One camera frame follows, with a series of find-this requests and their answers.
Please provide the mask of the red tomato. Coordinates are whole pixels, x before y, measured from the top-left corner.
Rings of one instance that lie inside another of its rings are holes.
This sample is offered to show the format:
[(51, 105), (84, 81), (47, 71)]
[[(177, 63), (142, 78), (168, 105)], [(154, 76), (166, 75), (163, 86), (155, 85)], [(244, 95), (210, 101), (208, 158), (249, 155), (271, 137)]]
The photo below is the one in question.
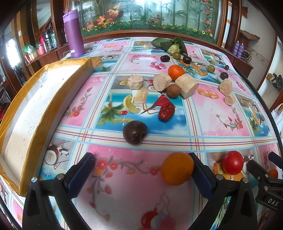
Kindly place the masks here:
[(243, 156), (238, 151), (229, 151), (222, 160), (223, 170), (229, 175), (237, 175), (244, 165)]

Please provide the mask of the orange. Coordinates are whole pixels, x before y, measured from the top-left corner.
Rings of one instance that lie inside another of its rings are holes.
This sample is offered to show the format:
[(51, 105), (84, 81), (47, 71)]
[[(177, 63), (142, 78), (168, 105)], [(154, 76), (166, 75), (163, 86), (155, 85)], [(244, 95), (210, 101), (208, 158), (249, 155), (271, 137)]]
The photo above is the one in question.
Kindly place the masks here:
[(179, 66), (179, 65), (171, 65), (168, 68), (168, 75), (170, 76), (170, 78), (172, 79), (172, 81), (176, 81), (176, 79), (180, 76), (182, 76), (183, 74), (185, 74), (184, 69)]

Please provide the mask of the dark plum centre back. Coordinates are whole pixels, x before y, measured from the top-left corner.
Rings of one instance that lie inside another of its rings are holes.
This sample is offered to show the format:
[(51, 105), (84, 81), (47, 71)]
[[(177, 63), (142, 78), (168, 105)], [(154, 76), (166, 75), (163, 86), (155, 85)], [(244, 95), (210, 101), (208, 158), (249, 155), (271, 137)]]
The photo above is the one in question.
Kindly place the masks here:
[(189, 64), (192, 62), (192, 59), (191, 59), (191, 57), (184, 55), (184, 56), (183, 56), (183, 62), (184, 62), (185, 64), (188, 64), (188, 65), (189, 65)]

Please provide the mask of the patterned plastic tablecloth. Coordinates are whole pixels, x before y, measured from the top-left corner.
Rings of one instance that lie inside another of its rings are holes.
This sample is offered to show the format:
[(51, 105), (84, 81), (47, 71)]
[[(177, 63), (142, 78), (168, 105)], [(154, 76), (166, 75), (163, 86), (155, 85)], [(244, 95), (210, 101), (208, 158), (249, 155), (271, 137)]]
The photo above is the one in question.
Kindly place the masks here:
[[(170, 59), (152, 45), (151, 37), (107, 39), (86, 44), (93, 72), (78, 90), (55, 128), (36, 168), (39, 180), (52, 180), (66, 173), (86, 153), (96, 163), (79, 195), (72, 199), (90, 229), (190, 229), (208, 200), (202, 197), (192, 176), (182, 185), (165, 183), (161, 166), (174, 152), (194, 153), (212, 172), (226, 180), (249, 180), (254, 199), (259, 182), (248, 172), (247, 162), (256, 161), (267, 172), (282, 163), (269, 160), (270, 152), (282, 157), (282, 140), (276, 123), (252, 84), (222, 52), (186, 43), (192, 62)], [(169, 98), (157, 91), (153, 78), (168, 74), (171, 65), (181, 66), (199, 83), (195, 93)], [(208, 65), (215, 72), (207, 71)], [(229, 74), (235, 103), (224, 102), (219, 91), (221, 72)], [(130, 75), (143, 77), (143, 86), (131, 90)], [(173, 117), (162, 122), (162, 105), (175, 106)], [(148, 133), (139, 145), (124, 140), (130, 121), (144, 122)], [(238, 151), (244, 165), (237, 175), (223, 170), (229, 151)], [(26, 196), (19, 196), (1, 176), (1, 212), (8, 225), (23, 229)], [(282, 211), (273, 211), (255, 200), (257, 229), (282, 229)]]

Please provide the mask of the large beige foam cylinder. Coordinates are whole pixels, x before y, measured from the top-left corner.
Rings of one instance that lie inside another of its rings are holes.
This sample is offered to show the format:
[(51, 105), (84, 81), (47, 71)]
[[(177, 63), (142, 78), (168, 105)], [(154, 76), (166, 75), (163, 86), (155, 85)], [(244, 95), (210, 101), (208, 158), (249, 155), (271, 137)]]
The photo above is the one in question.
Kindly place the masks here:
[(197, 90), (199, 83), (189, 74), (183, 74), (175, 80), (175, 84), (180, 87), (180, 94), (183, 98), (192, 96)]

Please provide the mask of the large orange mandarin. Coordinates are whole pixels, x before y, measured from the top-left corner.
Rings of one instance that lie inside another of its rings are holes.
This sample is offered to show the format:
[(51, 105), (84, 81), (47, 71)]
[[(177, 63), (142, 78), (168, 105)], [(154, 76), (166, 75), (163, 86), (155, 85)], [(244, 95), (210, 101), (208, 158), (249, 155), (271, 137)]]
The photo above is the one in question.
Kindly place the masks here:
[(165, 183), (179, 186), (185, 183), (194, 170), (192, 157), (183, 152), (174, 152), (167, 156), (161, 166), (161, 176)]

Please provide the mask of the red jujube date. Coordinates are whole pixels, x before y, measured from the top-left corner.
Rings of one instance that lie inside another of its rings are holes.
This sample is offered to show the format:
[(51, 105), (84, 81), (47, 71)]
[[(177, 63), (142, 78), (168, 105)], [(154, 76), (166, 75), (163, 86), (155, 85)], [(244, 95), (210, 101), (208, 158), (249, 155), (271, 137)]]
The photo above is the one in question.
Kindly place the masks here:
[(171, 102), (168, 102), (161, 106), (158, 113), (158, 118), (162, 122), (167, 122), (173, 117), (174, 113), (175, 106)]

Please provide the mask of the green olive near cauliflower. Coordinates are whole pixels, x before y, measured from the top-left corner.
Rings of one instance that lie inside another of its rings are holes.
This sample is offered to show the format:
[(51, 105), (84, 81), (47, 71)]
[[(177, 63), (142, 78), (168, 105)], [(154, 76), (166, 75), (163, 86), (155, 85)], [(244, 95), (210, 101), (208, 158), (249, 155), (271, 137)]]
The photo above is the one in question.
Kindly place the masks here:
[(180, 55), (178, 52), (174, 52), (174, 53), (172, 54), (172, 57), (173, 57), (174, 59), (176, 59), (176, 60), (180, 60), (180, 59), (181, 59), (181, 55)]

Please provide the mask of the brown kiwi fruit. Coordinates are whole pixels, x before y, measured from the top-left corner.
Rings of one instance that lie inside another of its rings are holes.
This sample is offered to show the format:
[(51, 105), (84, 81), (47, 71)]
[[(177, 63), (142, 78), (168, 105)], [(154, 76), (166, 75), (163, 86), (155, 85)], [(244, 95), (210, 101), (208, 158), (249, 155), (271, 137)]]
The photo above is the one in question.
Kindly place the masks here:
[(176, 84), (171, 84), (166, 88), (166, 94), (169, 98), (176, 98), (180, 95), (181, 88)]

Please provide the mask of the beige foam chunk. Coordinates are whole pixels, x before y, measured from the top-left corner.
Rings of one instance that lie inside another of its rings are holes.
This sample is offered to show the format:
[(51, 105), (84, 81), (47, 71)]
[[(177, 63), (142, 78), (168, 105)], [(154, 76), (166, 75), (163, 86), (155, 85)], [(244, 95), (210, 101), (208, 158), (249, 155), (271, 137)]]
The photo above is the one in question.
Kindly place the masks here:
[(166, 73), (160, 73), (154, 76), (153, 86), (157, 91), (164, 91), (171, 84), (171, 77)]
[(219, 91), (224, 95), (229, 95), (233, 90), (232, 82), (227, 78), (224, 79), (219, 85)]
[(139, 90), (143, 86), (143, 77), (140, 75), (130, 75), (127, 86), (131, 90)]

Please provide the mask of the black thermos flask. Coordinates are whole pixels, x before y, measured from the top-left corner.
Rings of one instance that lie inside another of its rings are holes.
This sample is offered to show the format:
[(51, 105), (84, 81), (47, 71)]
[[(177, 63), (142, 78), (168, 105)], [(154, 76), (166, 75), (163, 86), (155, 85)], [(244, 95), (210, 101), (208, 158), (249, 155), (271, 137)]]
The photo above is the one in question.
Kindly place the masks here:
[(44, 36), (44, 40), (45, 40), (45, 43), (46, 43), (47, 50), (48, 51), (52, 50), (54, 47), (53, 47), (53, 44), (52, 44), (50, 29), (46, 29), (43, 33), (43, 36)]

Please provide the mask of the small orange tangerine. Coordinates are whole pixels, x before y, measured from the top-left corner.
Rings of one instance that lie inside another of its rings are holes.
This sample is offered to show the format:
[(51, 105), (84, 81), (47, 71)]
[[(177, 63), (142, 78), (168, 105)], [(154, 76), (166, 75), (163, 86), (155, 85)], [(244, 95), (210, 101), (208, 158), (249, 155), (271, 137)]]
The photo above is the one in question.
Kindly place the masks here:
[(277, 169), (271, 169), (271, 170), (269, 170), (268, 174), (269, 174), (269, 176), (270, 176), (271, 178), (275, 178), (275, 179), (278, 178), (278, 171), (277, 171)]

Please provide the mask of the green olive right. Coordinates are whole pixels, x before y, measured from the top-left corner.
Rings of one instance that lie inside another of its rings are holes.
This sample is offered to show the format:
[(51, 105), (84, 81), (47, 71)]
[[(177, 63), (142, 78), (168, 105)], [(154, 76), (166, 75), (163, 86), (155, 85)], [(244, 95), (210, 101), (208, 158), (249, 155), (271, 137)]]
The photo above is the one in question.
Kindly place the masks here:
[(210, 73), (214, 73), (215, 72), (215, 66), (214, 65), (208, 65), (206, 69)]

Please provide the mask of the small beige foam piece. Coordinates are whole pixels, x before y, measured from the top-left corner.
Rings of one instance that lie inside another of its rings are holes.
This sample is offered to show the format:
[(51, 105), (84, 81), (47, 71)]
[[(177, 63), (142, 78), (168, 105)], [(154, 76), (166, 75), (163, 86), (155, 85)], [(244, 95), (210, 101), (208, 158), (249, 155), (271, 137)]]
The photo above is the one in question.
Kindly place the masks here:
[(234, 98), (234, 96), (233, 96), (232, 94), (228, 94), (228, 95), (224, 98), (224, 102), (225, 102), (227, 105), (231, 106), (231, 105), (233, 105), (233, 104), (235, 103), (235, 98)]

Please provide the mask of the large dark plum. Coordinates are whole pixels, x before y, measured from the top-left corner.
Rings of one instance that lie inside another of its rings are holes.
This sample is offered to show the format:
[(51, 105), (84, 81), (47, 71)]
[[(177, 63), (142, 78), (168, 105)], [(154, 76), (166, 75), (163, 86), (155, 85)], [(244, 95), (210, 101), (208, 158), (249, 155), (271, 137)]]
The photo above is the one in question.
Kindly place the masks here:
[(131, 145), (139, 145), (148, 133), (148, 127), (144, 122), (133, 120), (123, 129), (123, 137)]

